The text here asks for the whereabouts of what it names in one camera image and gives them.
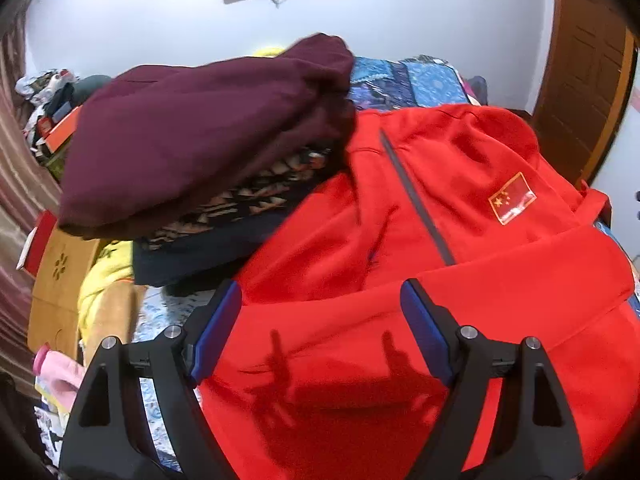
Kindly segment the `yellow blanket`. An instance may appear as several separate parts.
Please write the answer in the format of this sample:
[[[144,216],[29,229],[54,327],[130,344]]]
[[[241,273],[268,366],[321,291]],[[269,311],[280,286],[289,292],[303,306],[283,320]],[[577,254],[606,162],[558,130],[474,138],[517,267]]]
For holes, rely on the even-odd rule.
[[[146,292],[134,282],[133,255],[130,240],[107,244],[80,286],[78,328],[85,366],[104,338],[132,341]]]

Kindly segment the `maroon folded garment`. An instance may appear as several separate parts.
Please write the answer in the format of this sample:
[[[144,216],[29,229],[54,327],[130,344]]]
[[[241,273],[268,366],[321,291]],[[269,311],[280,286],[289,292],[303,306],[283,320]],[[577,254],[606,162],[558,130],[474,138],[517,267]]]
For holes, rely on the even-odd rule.
[[[317,34],[273,58],[128,70],[80,109],[58,226],[133,240],[304,148],[345,144],[354,63],[341,38]]]

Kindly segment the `dark navy folded garment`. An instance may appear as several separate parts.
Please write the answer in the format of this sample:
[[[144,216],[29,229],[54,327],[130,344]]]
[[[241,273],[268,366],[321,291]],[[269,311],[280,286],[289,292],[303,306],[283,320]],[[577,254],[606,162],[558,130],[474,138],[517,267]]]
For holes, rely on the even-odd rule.
[[[213,290],[233,278],[292,211],[291,207],[273,209],[154,250],[136,240],[134,282],[163,287],[168,295],[177,297]]]

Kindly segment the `orange box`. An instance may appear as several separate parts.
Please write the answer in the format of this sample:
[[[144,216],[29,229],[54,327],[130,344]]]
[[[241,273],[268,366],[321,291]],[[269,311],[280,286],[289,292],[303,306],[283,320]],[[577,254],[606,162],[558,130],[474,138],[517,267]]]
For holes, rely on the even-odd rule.
[[[44,157],[54,155],[76,131],[81,107],[73,108],[38,142]]]

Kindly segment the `dark green cushion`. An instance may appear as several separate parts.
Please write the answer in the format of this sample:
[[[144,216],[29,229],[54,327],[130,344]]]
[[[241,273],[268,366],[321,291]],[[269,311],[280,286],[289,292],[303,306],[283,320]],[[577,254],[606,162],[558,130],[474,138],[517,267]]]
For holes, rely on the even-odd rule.
[[[93,93],[106,86],[111,80],[112,78],[107,75],[91,75],[73,82],[70,104],[72,107],[81,106],[92,97]]]

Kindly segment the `striped curtain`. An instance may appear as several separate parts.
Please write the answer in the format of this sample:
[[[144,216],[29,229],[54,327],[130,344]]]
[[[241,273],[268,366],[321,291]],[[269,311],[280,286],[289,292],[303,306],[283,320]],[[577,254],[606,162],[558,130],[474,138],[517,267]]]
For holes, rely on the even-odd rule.
[[[15,92],[15,83],[26,74],[25,22],[21,10],[1,31],[1,370],[12,376],[18,391],[34,398],[27,348],[34,279],[16,264],[40,212],[58,209],[60,188],[24,139],[32,106]]]

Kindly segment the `brown cardboard box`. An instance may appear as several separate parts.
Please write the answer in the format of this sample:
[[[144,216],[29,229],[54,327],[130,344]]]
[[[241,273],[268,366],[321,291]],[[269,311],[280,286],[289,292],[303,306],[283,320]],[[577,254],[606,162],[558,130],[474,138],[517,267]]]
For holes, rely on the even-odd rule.
[[[97,238],[84,240],[53,230],[32,289],[27,331],[32,352],[48,344],[72,359],[78,357],[80,286],[102,247]]]

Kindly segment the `brown patterned folded garment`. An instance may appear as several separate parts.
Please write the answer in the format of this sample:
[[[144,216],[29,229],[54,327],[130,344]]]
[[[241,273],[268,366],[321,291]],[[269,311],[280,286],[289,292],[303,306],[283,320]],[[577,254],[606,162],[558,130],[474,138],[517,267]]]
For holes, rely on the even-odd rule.
[[[146,249],[157,250],[180,238],[231,226],[266,212],[291,210],[331,177],[340,168],[341,160],[341,153],[333,148],[305,146],[142,237],[140,242]]]

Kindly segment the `blue patchwork bedspread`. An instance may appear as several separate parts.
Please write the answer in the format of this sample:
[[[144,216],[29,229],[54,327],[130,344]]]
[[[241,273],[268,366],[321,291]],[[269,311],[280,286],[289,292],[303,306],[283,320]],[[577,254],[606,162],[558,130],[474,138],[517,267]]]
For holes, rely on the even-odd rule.
[[[399,110],[444,104],[488,104],[486,79],[463,78],[441,58],[421,54],[400,61],[357,56],[349,99],[358,110]]]

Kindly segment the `yellow round object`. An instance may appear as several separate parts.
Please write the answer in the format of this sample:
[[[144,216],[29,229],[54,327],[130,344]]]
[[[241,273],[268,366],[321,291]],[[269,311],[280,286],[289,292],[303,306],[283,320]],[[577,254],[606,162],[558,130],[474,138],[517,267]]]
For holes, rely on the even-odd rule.
[[[285,48],[262,48],[258,49],[253,53],[255,58],[275,58],[276,56],[282,54],[285,51]]]

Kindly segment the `brown wooden door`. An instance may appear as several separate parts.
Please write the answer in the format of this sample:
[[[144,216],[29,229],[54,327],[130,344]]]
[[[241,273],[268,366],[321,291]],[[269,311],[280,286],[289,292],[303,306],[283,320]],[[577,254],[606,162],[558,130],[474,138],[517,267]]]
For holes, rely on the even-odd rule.
[[[611,0],[554,0],[533,127],[544,158],[570,182],[591,181],[608,154],[634,62],[634,38]]]

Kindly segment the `red zip jacket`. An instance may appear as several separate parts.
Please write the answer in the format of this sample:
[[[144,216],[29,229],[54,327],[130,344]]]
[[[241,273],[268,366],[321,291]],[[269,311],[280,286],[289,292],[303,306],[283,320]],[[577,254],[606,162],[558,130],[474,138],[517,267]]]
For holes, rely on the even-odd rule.
[[[539,338],[587,466],[639,405],[624,252],[526,122],[497,107],[365,110],[347,167],[238,274],[203,411],[242,479],[401,479],[444,404],[400,310],[417,280],[485,336]]]

